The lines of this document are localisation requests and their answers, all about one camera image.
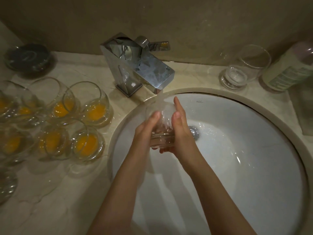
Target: sink drain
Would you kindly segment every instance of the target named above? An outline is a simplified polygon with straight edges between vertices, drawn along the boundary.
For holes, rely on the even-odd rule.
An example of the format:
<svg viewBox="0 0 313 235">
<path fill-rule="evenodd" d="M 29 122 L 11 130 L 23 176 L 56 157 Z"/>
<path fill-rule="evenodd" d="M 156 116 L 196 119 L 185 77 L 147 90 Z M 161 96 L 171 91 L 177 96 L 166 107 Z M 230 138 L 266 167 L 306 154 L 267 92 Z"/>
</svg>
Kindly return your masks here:
<svg viewBox="0 0 313 235">
<path fill-rule="evenodd" d="M 198 140 L 199 138 L 199 131 L 195 126 L 189 126 L 190 132 L 193 135 L 193 138 L 195 139 L 195 141 Z"/>
</svg>

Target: person's left arm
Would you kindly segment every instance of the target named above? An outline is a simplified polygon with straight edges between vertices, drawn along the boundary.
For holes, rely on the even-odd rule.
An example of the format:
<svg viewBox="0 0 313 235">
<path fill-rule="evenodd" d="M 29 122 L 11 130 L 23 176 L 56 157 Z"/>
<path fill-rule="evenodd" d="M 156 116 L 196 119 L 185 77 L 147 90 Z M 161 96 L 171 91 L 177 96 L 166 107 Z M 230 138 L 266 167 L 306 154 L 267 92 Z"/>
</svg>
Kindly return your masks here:
<svg viewBox="0 0 313 235">
<path fill-rule="evenodd" d="M 88 235 L 129 234 L 137 187 L 145 171 L 151 132 L 161 117 L 155 112 L 139 125 L 129 152 L 93 220 Z"/>
</svg>

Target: countertop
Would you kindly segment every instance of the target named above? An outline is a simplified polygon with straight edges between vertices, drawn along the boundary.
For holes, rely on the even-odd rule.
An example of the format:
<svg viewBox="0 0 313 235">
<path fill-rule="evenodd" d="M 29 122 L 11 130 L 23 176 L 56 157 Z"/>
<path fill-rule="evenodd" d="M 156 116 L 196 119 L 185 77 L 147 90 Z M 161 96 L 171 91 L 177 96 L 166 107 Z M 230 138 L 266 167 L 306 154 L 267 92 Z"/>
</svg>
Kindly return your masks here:
<svg viewBox="0 0 313 235">
<path fill-rule="evenodd" d="M 103 56 L 54 52 L 56 67 L 48 76 L 70 86 L 79 81 L 92 81 L 108 95 L 114 117 L 108 126 L 99 129 L 105 139 L 103 157 L 89 165 L 71 161 L 24 162 L 14 168 L 19 185 L 14 196 L 0 207 L 2 234 L 85 234 L 110 187 L 107 167 L 116 138 L 134 109 L 154 96 L 145 87 L 131 98 L 115 88 L 111 71 Z M 313 190 L 313 137 L 303 136 L 287 92 L 272 94 L 260 87 L 257 80 L 241 91 L 221 86 L 221 66 L 166 62 L 175 70 L 174 80 L 164 89 L 165 95 L 202 92 L 239 101 L 274 123 L 293 143 L 306 169 L 309 191 Z M 14 75 L 12 81 L 28 85 L 33 80 Z M 308 202 L 303 234 L 313 233 L 313 205 Z"/>
</svg>

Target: sink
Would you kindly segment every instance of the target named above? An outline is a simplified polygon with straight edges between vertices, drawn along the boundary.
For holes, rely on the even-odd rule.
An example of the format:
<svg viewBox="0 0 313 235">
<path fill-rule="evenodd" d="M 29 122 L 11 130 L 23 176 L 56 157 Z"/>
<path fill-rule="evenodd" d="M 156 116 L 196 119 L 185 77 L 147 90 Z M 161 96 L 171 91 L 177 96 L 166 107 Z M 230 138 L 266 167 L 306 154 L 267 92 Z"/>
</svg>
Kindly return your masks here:
<svg viewBox="0 0 313 235">
<path fill-rule="evenodd" d="M 209 94 L 177 96 L 188 125 L 199 131 L 199 150 L 256 233 L 296 233 L 308 188 L 302 162 L 286 136 L 239 102 Z M 144 119 L 142 107 L 121 130 L 111 158 L 113 177 Z M 150 150 L 133 223 L 144 234 L 210 234 L 194 185 L 173 154 Z"/>
</svg>

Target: chrome faucet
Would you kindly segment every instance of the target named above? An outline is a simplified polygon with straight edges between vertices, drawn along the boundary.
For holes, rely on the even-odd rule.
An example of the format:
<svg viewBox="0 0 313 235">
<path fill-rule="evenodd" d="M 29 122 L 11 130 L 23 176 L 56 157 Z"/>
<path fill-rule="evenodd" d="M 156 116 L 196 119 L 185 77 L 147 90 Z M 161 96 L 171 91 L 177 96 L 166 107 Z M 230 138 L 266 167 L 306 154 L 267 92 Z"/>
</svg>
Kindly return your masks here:
<svg viewBox="0 0 313 235">
<path fill-rule="evenodd" d="M 168 41 L 150 43 L 144 36 L 134 41 L 119 33 L 100 45 L 117 89 L 130 97 L 143 84 L 158 94 L 173 79 L 175 71 L 150 51 L 170 50 Z"/>
</svg>

